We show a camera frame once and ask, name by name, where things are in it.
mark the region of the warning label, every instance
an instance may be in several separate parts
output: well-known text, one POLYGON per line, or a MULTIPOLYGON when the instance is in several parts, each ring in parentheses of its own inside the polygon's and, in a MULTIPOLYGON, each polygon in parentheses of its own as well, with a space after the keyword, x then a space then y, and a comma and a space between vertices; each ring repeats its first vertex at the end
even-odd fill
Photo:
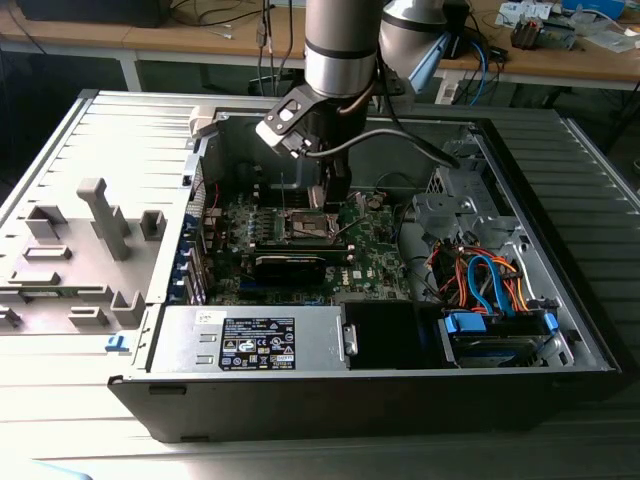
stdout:
POLYGON ((225 318, 219 365, 222 370, 296 368, 293 318, 225 318))

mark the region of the sticker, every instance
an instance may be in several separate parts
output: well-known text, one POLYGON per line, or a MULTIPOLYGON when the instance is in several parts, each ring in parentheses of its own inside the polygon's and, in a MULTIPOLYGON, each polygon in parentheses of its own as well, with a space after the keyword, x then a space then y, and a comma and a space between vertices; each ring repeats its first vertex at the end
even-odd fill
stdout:
POLYGON ((196 312, 196 325, 222 325, 227 312, 220 310, 198 310, 196 312))
POLYGON ((293 318, 224 318, 220 342, 220 368, 294 370, 294 327, 293 318))

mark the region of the wire bundle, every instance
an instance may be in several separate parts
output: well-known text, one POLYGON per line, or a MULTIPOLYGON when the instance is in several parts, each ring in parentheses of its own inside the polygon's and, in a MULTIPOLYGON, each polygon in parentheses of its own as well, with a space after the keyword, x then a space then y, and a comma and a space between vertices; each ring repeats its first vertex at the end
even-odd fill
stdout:
MULTIPOLYGON (((433 268, 434 261, 437 256, 446 247, 437 246, 434 249, 433 254, 427 261, 427 264, 433 268)), ((454 253, 454 271, 455 274, 449 278, 442 287, 438 290, 438 294, 445 298, 448 297, 445 303, 451 305, 457 305, 459 308, 470 308, 473 312, 478 313, 492 313, 491 304, 482 296, 482 290, 478 292, 475 288, 475 278, 470 279, 470 276, 475 273, 475 267, 480 267, 490 270, 490 275, 494 272, 498 272, 499 275, 494 277, 494 291, 498 300, 498 305, 505 308, 505 304, 501 299, 503 291, 500 287, 500 283, 507 291, 508 299, 515 312, 528 312, 529 308, 527 302, 522 294, 522 278, 519 275, 519 271, 511 265, 504 257, 499 257, 492 252, 474 246, 461 247, 458 250, 451 251, 454 253), (514 278, 503 278, 505 275, 510 274, 514 278), (477 300, 477 305, 472 303, 469 292, 477 300)))

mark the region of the wooden table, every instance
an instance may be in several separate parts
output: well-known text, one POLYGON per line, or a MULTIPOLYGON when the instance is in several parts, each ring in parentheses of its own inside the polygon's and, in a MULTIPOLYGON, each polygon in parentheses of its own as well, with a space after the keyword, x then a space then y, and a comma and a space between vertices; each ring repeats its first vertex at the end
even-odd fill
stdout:
MULTIPOLYGON (((494 25, 500 0, 472 0, 473 11, 481 31, 492 45, 509 51, 509 60, 500 75, 502 82, 542 85, 575 86, 630 90, 640 79, 640 54, 637 51, 616 54, 584 39, 572 51, 540 49, 523 51, 511 47, 509 29, 494 25)), ((235 5, 231 0, 198 0, 198 10, 235 5)), ((144 60, 205 64, 256 65, 256 25, 258 15, 232 23, 232 29, 198 28, 169 20, 158 29, 135 28, 123 25, 95 25, 67 22, 32 22, 22 15, 11 0, 10 7, 0 7, 0 45, 9 51, 39 53, 16 22, 49 54, 115 58, 121 64, 127 87, 143 90, 138 62, 144 60), (231 33, 233 39, 223 38, 212 31, 231 33)), ((257 9, 255 3, 210 14, 206 20, 221 21, 257 9)), ((193 21, 193 5, 185 4, 176 15, 186 22, 193 21)), ((294 45, 287 66, 303 68, 304 9, 294 9, 294 45)), ((288 44, 288 16, 286 8, 272 10, 274 56, 276 64, 284 56, 288 44)), ((458 82, 470 77, 478 68, 471 54, 456 60, 442 60, 436 76, 442 77, 439 103, 449 103, 458 82)))

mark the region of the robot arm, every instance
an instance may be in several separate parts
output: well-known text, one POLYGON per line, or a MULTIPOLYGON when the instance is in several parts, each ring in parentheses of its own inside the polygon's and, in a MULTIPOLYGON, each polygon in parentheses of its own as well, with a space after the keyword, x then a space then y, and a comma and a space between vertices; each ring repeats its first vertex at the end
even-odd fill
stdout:
MULTIPOLYGON (((384 6, 384 0, 307 1, 306 83, 282 98, 256 132, 284 154, 321 159, 314 198, 325 210, 335 209, 348 195, 347 148, 358 143, 355 139, 365 139, 359 135, 369 98, 384 93, 388 100, 389 86, 380 83, 386 77, 384 63, 418 91, 433 76, 449 38, 442 2, 393 0, 384 6)), ((414 135, 389 130, 380 134, 404 136, 431 159, 456 165, 414 135)))

